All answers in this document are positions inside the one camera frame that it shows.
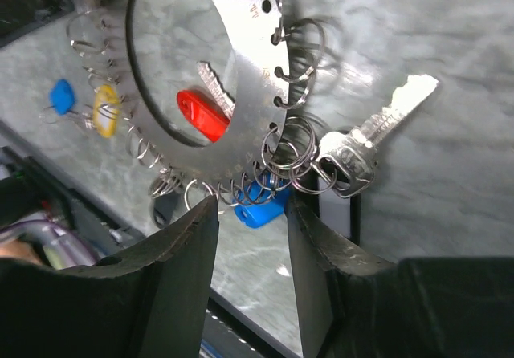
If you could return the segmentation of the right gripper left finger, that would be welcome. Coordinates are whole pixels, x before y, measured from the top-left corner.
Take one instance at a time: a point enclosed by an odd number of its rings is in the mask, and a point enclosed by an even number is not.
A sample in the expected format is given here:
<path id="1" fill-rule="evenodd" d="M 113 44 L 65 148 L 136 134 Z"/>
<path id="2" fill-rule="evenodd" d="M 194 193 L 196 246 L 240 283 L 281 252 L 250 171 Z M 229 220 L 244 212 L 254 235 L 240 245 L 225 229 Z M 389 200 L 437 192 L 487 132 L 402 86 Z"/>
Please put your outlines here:
<path id="1" fill-rule="evenodd" d="M 4 357 L 196 357 L 218 244 L 218 205 L 61 271 L 1 261 Z"/>

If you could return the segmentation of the yellow key tag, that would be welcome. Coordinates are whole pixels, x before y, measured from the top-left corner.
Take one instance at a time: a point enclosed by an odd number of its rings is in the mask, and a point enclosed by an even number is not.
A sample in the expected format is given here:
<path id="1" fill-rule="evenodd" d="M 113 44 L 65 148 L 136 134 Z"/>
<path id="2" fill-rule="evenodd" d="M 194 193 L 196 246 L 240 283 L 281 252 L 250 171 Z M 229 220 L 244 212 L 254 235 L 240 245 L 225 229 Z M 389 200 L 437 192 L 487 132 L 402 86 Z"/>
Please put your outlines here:
<path id="1" fill-rule="evenodd" d="M 107 84 L 99 86 L 90 110 L 84 115 L 84 127 L 103 138 L 114 136 L 120 114 L 120 99 L 115 89 Z"/>

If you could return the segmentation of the silver key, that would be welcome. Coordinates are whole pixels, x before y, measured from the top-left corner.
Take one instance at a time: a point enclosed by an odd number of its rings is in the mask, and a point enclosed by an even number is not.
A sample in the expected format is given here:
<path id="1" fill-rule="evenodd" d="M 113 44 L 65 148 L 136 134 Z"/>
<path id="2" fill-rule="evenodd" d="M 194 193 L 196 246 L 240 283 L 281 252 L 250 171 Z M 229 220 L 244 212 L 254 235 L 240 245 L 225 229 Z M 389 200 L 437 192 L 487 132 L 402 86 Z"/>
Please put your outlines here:
<path id="1" fill-rule="evenodd" d="M 428 99 L 438 86 L 439 80 L 431 75 L 409 75 L 406 83 L 393 91 L 390 103 L 362 125 L 352 128 L 348 133 L 331 131 L 322 136 L 312 167 L 338 197 L 351 198 L 358 195 L 373 183 L 379 144 Z M 330 161 L 335 170 L 347 178 L 346 186 L 339 187 L 331 180 L 320 166 L 323 160 Z"/>

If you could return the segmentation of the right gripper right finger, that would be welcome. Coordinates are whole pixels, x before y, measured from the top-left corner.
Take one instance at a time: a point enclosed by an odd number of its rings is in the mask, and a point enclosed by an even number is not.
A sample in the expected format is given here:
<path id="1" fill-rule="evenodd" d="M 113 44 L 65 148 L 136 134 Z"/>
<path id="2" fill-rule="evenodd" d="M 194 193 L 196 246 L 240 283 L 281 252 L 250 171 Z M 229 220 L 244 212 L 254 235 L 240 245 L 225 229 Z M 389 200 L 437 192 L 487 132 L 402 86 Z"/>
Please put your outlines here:
<path id="1" fill-rule="evenodd" d="M 391 263 L 328 228 L 299 197 L 287 219 L 304 356 L 512 356 L 512 258 Z"/>

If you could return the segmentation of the red key tag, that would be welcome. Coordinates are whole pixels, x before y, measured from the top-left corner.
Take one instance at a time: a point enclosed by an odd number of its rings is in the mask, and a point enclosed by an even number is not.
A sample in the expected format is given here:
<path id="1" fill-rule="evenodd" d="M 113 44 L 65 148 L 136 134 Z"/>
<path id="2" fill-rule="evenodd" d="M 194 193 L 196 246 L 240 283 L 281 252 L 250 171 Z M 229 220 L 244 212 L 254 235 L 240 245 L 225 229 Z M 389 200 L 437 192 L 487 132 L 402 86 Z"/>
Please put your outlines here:
<path id="1" fill-rule="evenodd" d="M 195 90 L 180 90 L 176 100 L 186 120 L 209 141 L 216 142 L 224 135 L 230 120 L 203 93 Z"/>

